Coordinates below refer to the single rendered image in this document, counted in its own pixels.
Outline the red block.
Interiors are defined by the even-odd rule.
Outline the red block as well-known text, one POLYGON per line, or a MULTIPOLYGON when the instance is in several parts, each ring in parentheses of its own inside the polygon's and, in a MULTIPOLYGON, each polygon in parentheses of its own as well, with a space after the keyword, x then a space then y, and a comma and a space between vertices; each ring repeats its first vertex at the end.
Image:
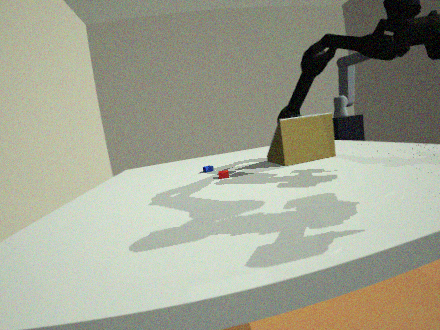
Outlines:
POLYGON ((218 174, 219 174, 219 179, 229 178, 228 170, 218 171, 218 174))

